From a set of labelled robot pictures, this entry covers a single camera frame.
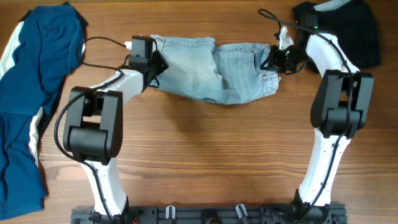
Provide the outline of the light blue denim shorts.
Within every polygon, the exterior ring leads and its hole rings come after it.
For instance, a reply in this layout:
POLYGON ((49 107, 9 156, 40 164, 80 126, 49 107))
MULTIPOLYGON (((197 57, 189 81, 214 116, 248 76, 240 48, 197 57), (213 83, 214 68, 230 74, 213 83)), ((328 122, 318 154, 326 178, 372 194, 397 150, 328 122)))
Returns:
POLYGON ((271 47, 262 43, 217 46, 212 37, 154 35, 169 67, 158 75, 159 89, 194 100, 236 105, 276 93, 280 76, 261 69, 271 47))

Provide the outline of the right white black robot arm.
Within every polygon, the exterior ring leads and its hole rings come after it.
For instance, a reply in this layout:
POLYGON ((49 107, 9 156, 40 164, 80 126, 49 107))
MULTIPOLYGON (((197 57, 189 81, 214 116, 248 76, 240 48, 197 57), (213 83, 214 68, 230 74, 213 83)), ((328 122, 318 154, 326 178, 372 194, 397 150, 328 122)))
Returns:
POLYGON ((261 69, 292 75, 301 71, 298 64, 312 62, 322 77, 310 111, 315 129, 312 156, 287 215, 298 222, 324 221, 341 157, 365 124, 374 78, 349 61, 334 33, 319 28, 317 15, 304 14, 292 24, 295 42, 287 36, 289 22, 277 22, 279 44, 272 46, 261 69))

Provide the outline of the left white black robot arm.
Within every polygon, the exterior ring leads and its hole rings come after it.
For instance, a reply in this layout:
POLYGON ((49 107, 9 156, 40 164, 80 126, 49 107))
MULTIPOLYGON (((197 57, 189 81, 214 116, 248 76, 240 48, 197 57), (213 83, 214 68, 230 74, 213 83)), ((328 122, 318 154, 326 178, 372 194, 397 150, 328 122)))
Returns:
POLYGON ((153 37, 135 35, 130 53, 115 74, 95 86, 74 87, 56 122, 65 119, 59 150, 80 163, 95 198, 90 223, 134 223, 119 177, 116 157, 123 143, 123 105, 146 88, 159 87, 158 75, 168 64, 153 37))

